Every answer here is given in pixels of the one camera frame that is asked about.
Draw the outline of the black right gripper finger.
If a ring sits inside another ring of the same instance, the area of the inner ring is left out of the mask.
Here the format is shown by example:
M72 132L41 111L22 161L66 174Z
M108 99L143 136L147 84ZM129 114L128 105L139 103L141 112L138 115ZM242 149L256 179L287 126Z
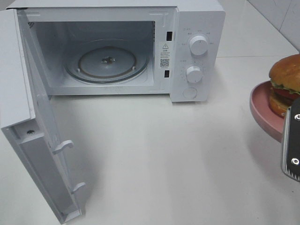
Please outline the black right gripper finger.
M300 181L300 99L294 100L285 114L282 136L283 173L289 178Z

